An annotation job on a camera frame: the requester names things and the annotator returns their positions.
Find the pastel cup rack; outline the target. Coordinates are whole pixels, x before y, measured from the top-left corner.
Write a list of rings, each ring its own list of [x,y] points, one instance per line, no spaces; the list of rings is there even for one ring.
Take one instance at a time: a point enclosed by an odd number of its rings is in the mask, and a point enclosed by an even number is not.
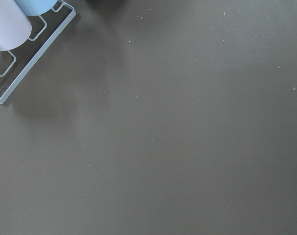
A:
[[[29,38],[19,47],[0,51],[0,104],[3,104],[53,41],[76,16],[64,0],[39,16],[26,16],[31,23]]]

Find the pink cup on rack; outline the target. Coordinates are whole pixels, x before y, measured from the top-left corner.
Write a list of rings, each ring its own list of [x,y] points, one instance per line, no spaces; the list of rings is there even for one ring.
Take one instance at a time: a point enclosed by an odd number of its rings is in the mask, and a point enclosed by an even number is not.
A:
[[[0,0],[0,51],[15,49],[30,36],[32,26],[13,0]]]

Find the blue cup on rack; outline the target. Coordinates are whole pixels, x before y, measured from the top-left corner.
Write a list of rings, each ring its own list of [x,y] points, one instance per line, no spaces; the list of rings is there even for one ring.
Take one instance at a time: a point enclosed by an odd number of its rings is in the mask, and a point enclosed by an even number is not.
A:
[[[26,16],[39,16],[48,12],[57,0],[15,0]]]

